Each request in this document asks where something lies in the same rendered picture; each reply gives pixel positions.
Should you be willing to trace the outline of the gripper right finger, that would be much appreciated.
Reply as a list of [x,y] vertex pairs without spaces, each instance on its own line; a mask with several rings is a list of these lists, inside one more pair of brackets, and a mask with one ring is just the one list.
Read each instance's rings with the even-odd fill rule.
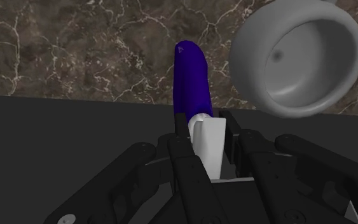
[[237,175],[254,178],[270,224],[358,224],[358,163],[306,139],[274,141],[226,119],[224,151]]

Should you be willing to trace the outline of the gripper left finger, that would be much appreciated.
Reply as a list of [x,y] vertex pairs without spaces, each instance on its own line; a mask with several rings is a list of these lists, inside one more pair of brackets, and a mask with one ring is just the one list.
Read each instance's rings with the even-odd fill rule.
[[175,115],[165,146],[131,145],[49,214],[43,224],[129,224],[139,208],[170,183],[172,196],[140,224],[228,224],[207,172],[189,140],[186,117]]

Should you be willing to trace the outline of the blue and white knife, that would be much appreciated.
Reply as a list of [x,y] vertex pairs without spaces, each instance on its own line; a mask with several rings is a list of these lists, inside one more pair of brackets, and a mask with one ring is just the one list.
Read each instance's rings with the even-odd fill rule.
[[188,40],[175,45],[173,105],[185,116],[184,129],[209,179],[221,178],[226,119],[212,111],[208,65],[200,47]]

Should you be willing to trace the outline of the grey round basin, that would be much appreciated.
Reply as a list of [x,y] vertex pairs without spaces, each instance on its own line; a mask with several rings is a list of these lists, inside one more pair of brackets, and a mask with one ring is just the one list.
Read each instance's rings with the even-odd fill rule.
[[358,23],[333,1],[274,0],[238,29],[229,70],[238,93],[261,111],[315,115],[358,77]]

